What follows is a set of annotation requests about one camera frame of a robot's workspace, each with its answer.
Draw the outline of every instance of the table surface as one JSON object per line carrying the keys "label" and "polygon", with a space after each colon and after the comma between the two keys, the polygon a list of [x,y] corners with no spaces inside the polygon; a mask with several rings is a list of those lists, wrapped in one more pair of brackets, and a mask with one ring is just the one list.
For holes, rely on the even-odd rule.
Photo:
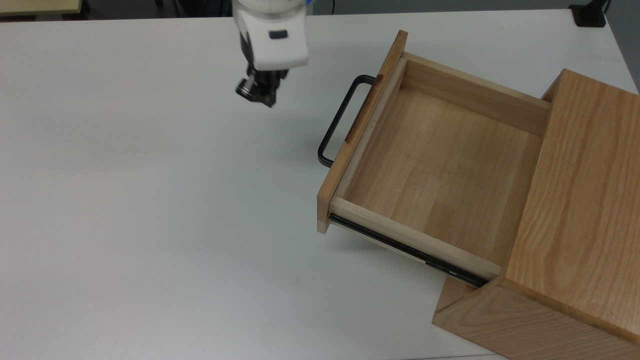
{"label": "table surface", "polygon": [[307,24],[311,62],[273,109],[234,93],[232,19],[0,24],[1,358],[491,354],[431,324],[442,274],[316,233],[317,145],[399,29],[411,53],[534,96],[562,68],[637,92],[611,30],[568,10]]}
{"label": "table surface", "polygon": [[0,15],[78,13],[82,0],[2,0]]}

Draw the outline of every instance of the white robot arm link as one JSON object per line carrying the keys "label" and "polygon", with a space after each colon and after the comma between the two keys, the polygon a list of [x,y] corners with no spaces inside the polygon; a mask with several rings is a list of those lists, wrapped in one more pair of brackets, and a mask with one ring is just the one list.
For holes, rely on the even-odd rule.
{"label": "white robot arm link", "polygon": [[293,67],[308,62],[305,0],[233,0],[234,20],[247,59],[247,78],[236,92],[272,107],[276,90]]}

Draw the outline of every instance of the black metal handle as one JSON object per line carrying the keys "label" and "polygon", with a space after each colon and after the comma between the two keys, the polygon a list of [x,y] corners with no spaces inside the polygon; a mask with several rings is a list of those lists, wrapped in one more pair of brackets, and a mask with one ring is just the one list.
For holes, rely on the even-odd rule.
{"label": "black metal handle", "polygon": [[355,78],[351,83],[351,87],[349,87],[349,91],[347,91],[347,95],[344,96],[344,100],[342,100],[342,104],[340,104],[340,108],[338,108],[338,112],[335,114],[333,121],[331,121],[331,125],[329,125],[329,129],[326,131],[326,134],[324,134],[324,138],[320,143],[320,147],[318,147],[318,161],[320,161],[320,164],[328,168],[330,168],[331,165],[333,165],[333,160],[331,160],[330,158],[327,158],[324,155],[324,150],[326,149],[326,146],[329,144],[329,140],[331,140],[331,136],[333,136],[333,132],[335,131],[335,128],[338,126],[338,123],[342,118],[342,114],[344,114],[344,110],[347,109],[347,106],[349,105],[349,101],[351,100],[351,97],[356,92],[356,88],[358,88],[358,85],[361,85],[361,84],[373,85],[373,82],[375,80],[376,78],[374,78],[373,76],[360,75],[357,78]]}

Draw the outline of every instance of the wooden cabinet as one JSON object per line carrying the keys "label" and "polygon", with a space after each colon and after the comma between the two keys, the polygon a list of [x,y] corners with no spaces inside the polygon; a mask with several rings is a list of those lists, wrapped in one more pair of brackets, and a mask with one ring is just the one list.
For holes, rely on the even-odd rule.
{"label": "wooden cabinet", "polygon": [[512,360],[640,359],[640,97],[564,70],[542,99],[404,52],[318,193],[448,275],[433,323]]}

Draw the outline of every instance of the wood grain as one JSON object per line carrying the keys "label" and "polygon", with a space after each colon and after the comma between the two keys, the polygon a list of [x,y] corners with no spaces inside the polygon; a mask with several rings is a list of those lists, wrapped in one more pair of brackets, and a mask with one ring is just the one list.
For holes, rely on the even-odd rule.
{"label": "wood grain", "polygon": [[355,147],[358,145],[364,129],[369,123],[369,119],[371,118],[380,96],[387,85],[389,76],[396,68],[396,64],[404,51],[407,36],[408,34],[405,31],[398,32],[393,45],[391,45],[391,49],[387,53],[385,61],[382,63],[382,67],[380,68],[380,72],[376,78],[376,83],[369,90],[369,95],[367,95],[365,102],[360,108],[360,112],[356,116],[356,126],[354,126],[350,131],[351,136],[348,139],[349,141],[342,143],[342,147],[340,148],[333,165],[329,169],[329,173],[324,179],[322,187],[320,187],[320,191],[317,194],[317,230],[320,233],[326,233],[326,229],[329,226],[329,203],[331,198],[338,187],[340,179],[342,179],[342,175],[351,160]]}
{"label": "wood grain", "polygon": [[436,313],[433,323],[510,360],[640,359],[637,345],[496,285]]}
{"label": "wood grain", "polygon": [[480,258],[477,255],[459,249],[420,231],[416,231],[339,197],[333,197],[331,200],[331,212],[396,241],[400,241],[414,249],[468,270],[487,281],[495,279],[502,272],[500,266]]}
{"label": "wood grain", "polygon": [[406,59],[400,58],[400,60],[398,60],[398,64],[396,65],[396,69],[393,71],[393,73],[391,73],[391,77],[389,78],[387,87],[380,96],[380,101],[378,101],[378,105],[371,115],[369,124],[362,132],[362,137],[360,138],[360,141],[358,142],[358,145],[353,152],[351,161],[349,162],[349,165],[347,165],[347,169],[345,169],[344,174],[342,175],[342,179],[340,180],[338,188],[335,191],[335,196],[344,198],[345,194],[350,191],[352,180],[356,174],[356,171],[358,170],[358,164],[362,159],[362,155],[365,153],[367,148],[373,145],[369,142],[369,140],[374,136],[376,129],[379,129],[379,127],[377,126],[378,121],[388,116],[389,111],[391,110],[391,104],[396,98],[398,90],[400,90],[400,84],[402,83],[404,70],[406,69],[406,63]]}
{"label": "wood grain", "polygon": [[0,15],[79,13],[82,0],[2,0]]}
{"label": "wood grain", "polygon": [[447,276],[442,285],[442,291],[440,292],[435,312],[441,312],[476,290],[473,286],[469,286],[460,280]]}
{"label": "wood grain", "polygon": [[636,344],[639,140],[638,95],[563,72],[503,284]]}
{"label": "wood grain", "polygon": [[507,125],[543,136],[551,104],[462,71],[404,53],[404,84]]}
{"label": "wood grain", "polygon": [[402,85],[345,199],[504,266],[539,140]]}

